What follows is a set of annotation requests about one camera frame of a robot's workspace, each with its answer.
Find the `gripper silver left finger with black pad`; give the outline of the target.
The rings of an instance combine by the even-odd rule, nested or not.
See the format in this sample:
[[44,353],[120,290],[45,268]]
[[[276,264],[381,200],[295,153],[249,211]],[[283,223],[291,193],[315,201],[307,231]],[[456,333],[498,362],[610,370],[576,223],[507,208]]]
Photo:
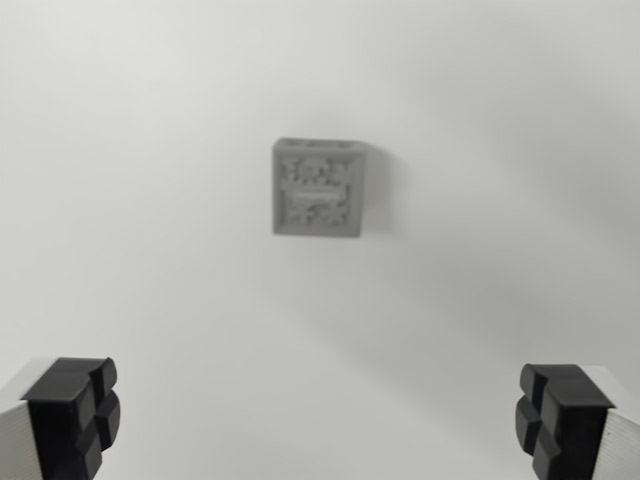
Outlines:
[[116,440],[113,359],[36,357],[1,387],[1,477],[90,480]]

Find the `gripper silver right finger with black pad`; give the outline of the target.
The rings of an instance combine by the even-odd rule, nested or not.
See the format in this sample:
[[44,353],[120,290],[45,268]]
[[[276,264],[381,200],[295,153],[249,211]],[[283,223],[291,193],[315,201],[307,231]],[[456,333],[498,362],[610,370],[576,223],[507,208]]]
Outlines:
[[639,398],[607,368],[526,364],[519,384],[515,431],[537,478],[639,477]]

